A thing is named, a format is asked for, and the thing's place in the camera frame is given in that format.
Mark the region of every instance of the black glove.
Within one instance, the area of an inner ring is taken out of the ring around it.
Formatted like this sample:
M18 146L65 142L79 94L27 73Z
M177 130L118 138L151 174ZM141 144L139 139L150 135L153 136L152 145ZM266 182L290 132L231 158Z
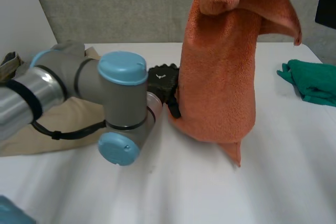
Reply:
M164 64L150 68L148 71L148 91L155 94L168 108L175 118L180 118L179 105L175 98L178 86L179 68L175 64Z

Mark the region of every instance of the black cable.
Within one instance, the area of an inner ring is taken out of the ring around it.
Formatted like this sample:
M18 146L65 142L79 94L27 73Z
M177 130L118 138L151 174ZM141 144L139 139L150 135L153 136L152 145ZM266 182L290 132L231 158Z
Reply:
M76 139L81 139L83 137L86 137L88 135L91 135L92 133L96 132L99 129L105 128L106 127L106 121L102 121L96 124L93 124L91 126L88 126L86 128L73 131L73 132L67 132L67 133L62 133L60 131L50 131L40 125L38 122L33 122L31 123L34 129L36 129L39 133L43 135L50 136L54 140L76 140Z

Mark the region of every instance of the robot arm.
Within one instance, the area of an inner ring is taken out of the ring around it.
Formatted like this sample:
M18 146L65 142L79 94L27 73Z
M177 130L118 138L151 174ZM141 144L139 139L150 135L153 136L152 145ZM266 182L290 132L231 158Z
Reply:
M145 60L122 51L108 53L100 60L83 56L83 44L58 44L39 53L23 76L2 84L0 141L30 123L43 130L36 120L69 97L76 97L101 104L105 115L104 122L91 131L85 129L77 138L106 127L98 142L101 155L119 165L136 160L164 102L155 89L148 92ZM56 132L53 138L64 135Z

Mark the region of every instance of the tan fabric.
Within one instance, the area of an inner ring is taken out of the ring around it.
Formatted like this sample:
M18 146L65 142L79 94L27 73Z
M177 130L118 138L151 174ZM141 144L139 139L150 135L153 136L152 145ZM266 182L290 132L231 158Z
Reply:
M20 56L16 53L9 53L7 56L15 54L15 57L4 64L0 65L0 81L10 79L10 76L16 71L16 69L23 63Z
M93 48L86 50L86 56L99 59ZM62 105L46 112L38 123L50 131L71 132L102 120L104 120L104 114L101 105L70 98ZM52 140L28 125L8 140L0 142L0 156L28 155L78 148L96 143L103 132L104 129L100 129L80 140Z

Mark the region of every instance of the silver metal arm tube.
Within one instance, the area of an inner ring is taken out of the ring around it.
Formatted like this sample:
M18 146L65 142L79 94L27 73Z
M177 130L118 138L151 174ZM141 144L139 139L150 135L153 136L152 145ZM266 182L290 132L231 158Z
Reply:
M36 96L43 112L64 101L62 88L55 78L43 69L29 69L16 81ZM31 123L33 118L33 113L22 96L8 87L0 87L0 141Z

